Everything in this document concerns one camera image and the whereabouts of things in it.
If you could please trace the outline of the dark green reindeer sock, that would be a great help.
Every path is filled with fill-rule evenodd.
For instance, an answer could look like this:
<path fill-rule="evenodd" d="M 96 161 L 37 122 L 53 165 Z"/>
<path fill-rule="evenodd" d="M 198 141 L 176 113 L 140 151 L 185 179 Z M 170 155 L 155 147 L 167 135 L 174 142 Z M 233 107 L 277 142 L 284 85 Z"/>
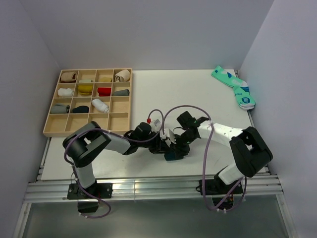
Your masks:
<path fill-rule="evenodd" d="M 166 161 L 171 162 L 171 161 L 178 161 L 182 160 L 184 156 L 182 154 L 178 154 L 174 151 L 169 151 L 164 153 L 164 158 Z"/>

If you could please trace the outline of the white sock black stripes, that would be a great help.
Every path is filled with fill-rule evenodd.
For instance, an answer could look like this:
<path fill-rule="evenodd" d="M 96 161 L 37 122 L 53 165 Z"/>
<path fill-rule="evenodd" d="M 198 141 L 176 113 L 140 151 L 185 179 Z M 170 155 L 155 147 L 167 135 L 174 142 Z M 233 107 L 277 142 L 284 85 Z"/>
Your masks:
<path fill-rule="evenodd" d="M 97 109 L 98 112 L 101 113 L 108 113 L 109 112 L 109 106 L 102 102 L 100 99 L 93 99 L 92 105 Z"/>

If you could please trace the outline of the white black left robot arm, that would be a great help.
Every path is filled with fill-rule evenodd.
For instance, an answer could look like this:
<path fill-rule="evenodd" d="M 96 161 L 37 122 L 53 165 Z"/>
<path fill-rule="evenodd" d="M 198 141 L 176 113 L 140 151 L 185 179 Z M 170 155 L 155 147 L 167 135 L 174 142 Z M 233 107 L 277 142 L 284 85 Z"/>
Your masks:
<path fill-rule="evenodd" d="M 120 136 L 105 132 L 97 122 L 92 121 L 64 139 L 62 145 L 67 156 L 72 159 L 70 163 L 80 183 L 78 191 L 85 198 L 91 198 L 96 194 L 97 182 L 92 162 L 103 150 L 130 155 L 138 148 L 147 148 L 152 154 L 164 154 L 166 159 L 173 157 L 170 147 L 146 122 Z"/>

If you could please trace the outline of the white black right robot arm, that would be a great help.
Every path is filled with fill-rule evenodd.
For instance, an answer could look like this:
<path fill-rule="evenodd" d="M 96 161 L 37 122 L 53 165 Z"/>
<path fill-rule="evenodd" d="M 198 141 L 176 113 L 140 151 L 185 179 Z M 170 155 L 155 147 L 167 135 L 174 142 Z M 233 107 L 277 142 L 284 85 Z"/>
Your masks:
<path fill-rule="evenodd" d="M 243 177 L 253 177 L 273 159 L 267 144 L 252 126 L 233 128 L 212 122 L 207 117 L 196 119 L 188 111 L 182 113 L 177 121 L 185 129 L 176 139 L 177 146 L 187 146 L 201 138 L 231 149 L 234 162 L 214 176 L 214 187 L 219 193 L 226 193 L 234 182 Z"/>

